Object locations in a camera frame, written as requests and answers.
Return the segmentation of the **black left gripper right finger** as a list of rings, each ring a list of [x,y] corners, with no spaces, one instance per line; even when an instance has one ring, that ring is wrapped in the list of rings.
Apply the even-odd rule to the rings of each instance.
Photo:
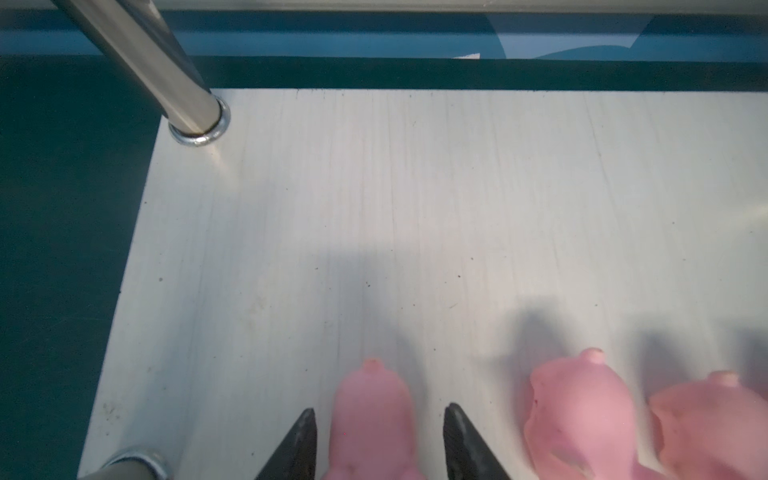
[[[445,408],[442,432],[449,480],[511,479],[457,403]]]

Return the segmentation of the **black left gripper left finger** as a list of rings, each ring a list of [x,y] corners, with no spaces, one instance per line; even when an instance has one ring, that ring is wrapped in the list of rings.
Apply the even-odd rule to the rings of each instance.
[[[318,429],[315,411],[302,411],[256,480],[314,480]]]

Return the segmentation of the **pink toy pig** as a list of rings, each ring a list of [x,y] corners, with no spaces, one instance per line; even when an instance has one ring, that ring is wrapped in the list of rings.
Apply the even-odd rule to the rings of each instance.
[[[422,479],[414,406],[401,377],[369,358],[336,390],[326,479]]]
[[[638,460],[629,388],[587,348],[536,367],[523,433],[540,479],[662,479]]]
[[[659,460],[675,479],[765,479],[767,401],[733,371],[655,393]]]

